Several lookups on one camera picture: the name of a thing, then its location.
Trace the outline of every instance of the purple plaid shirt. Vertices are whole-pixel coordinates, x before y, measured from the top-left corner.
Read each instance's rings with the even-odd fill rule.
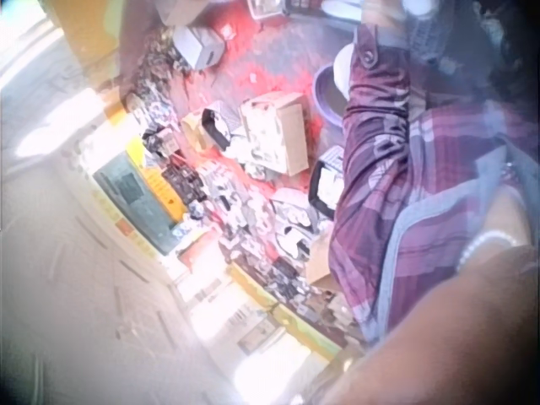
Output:
[[[406,41],[368,24],[357,38],[329,264],[374,343],[456,274],[508,164],[537,213],[538,126],[491,101],[432,109],[409,123]]]

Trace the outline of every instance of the shirt sleeve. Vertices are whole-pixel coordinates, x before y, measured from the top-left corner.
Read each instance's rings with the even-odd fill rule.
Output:
[[[405,38],[369,24],[356,34],[343,118],[345,187],[329,264],[349,304],[365,309],[375,299],[384,249],[408,194],[410,80]]]

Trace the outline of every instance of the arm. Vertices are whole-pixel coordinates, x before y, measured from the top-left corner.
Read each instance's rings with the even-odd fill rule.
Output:
[[[535,260],[520,246],[441,284],[323,403],[498,403],[536,361]]]
[[[409,60],[405,36],[381,13],[366,9],[357,37],[343,118],[345,187],[337,207],[329,264],[358,321],[363,322],[366,319],[359,311],[375,299],[371,279],[381,271],[383,246],[410,187]]]

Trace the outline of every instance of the beaded bracelet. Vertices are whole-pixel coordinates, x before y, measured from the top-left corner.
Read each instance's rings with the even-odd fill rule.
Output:
[[[461,258],[459,259],[459,265],[457,269],[459,270],[467,260],[471,258],[473,253],[481,246],[492,240],[500,240],[507,243],[510,247],[515,247],[518,245],[517,240],[502,230],[488,230],[478,235],[472,240],[471,243],[465,248],[462,253]]]

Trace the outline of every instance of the purple bowl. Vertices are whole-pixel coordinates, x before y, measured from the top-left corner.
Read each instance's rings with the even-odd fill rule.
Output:
[[[321,67],[315,74],[312,92],[315,106],[324,119],[341,128],[347,100],[334,83],[332,64]]]

